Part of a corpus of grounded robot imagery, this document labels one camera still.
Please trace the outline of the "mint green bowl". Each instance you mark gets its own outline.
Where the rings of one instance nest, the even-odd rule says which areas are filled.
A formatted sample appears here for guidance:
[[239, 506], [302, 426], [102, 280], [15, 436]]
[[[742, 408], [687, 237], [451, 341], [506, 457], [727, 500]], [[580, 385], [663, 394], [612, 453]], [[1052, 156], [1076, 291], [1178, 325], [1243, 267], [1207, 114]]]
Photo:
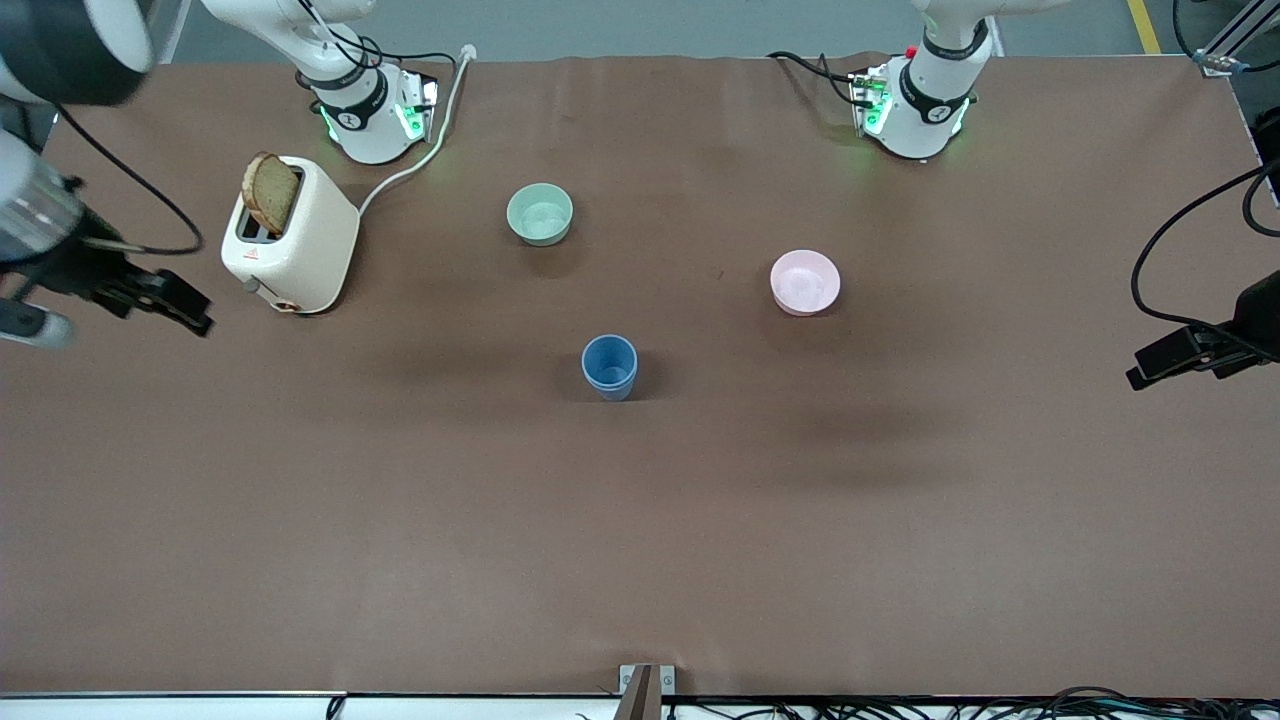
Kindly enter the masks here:
[[506, 208], [508, 227], [527, 245], [547, 247], [561, 242], [573, 219], [573, 201], [553, 183], [527, 184]]

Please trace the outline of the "green lit base connector board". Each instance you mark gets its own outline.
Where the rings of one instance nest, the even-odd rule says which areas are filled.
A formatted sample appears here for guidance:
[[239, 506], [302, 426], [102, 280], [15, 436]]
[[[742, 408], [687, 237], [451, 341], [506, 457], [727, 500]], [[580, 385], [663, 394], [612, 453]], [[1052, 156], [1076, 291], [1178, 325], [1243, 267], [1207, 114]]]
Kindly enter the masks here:
[[879, 138], [893, 108], [888, 64], [850, 73], [847, 78], [850, 97], [854, 101], [852, 119], [859, 135]]
[[412, 141], [430, 138], [436, 108], [439, 81], [412, 70], [399, 72], [397, 111], [407, 137]]

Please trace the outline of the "aluminium frame profile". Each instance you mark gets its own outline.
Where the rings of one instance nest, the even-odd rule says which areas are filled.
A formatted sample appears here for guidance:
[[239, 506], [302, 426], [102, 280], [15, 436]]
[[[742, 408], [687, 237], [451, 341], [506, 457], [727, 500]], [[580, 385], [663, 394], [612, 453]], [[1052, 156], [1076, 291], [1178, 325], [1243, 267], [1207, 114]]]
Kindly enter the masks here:
[[1207, 76], [1254, 74], [1280, 68], [1280, 58], [1253, 65], [1240, 54], [1257, 38], [1280, 28], [1280, 0], [1239, 0], [1240, 9], [1208, 41], [1193, 51], [1193, 61]]

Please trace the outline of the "cream white toaster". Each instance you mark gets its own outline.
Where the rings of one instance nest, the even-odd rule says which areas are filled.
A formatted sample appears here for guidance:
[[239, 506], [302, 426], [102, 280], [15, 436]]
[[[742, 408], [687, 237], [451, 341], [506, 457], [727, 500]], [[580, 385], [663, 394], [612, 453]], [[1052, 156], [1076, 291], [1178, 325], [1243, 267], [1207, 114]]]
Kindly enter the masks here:
[[221, 241], [221, 264], [246, 292], [279, 313], [325, 313], [340, 297], [360, 213], [320, 165], [278, 156], [301, 178], [285, 231], [276, 236], [262, 228], [244, 208], [239, 184]]

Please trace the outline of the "pink bowl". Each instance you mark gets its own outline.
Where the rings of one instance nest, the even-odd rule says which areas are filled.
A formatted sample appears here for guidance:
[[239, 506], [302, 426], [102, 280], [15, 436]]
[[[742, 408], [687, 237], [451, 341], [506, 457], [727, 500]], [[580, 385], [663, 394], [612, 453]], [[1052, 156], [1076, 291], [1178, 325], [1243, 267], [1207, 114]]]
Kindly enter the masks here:
[[810, 249], [795, 249], [777, 258], [769, 282], [774, 302], [792, 316], [826, 311], [838, 299], [842, 287], [835, 263]]

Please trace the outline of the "brown table cover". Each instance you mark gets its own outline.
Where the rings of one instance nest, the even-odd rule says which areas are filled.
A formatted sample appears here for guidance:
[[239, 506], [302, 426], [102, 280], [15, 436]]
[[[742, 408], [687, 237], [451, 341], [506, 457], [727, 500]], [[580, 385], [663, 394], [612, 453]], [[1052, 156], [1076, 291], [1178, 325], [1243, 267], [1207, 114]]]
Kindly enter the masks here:
[[[77, 108], [210, 238], [205, 340], [45, 295], [0, 343], [0, 691], [1280, 697], [1280, 369], [1134, 392], [1132, 264], [1254, 168], [1171, 56], [1005, 58], [947, 152], [856, 137], [764, 60], [479, 63], [342, 301], [218, 255], [259, 151], [355, 201], [282, 65]], [[534, 247], [506, 208], [573, 201]], [[771, 268], [829, 258], [782, 311]], [[609, 402], [580, 355], [639, 355]]]

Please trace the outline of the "grey metal bracket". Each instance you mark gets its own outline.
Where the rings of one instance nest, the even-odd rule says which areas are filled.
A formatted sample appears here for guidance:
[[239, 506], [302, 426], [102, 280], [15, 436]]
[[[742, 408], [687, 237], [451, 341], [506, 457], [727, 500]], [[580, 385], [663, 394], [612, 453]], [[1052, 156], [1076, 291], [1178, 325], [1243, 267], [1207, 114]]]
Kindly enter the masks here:
[[618, 680], [620, 703], [613, 720], [677, 720], [675, 665], [622, 665]]

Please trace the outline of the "brown bread slice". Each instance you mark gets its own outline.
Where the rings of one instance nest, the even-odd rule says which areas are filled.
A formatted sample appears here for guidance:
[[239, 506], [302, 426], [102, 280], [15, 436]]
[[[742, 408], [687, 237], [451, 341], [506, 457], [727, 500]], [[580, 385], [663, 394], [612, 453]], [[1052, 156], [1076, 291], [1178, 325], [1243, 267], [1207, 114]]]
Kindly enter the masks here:
[[269, 233], [285, 231], [301, 178], [276, 154], [257, 152], [244, 169], [241, 197], [250, 215]]

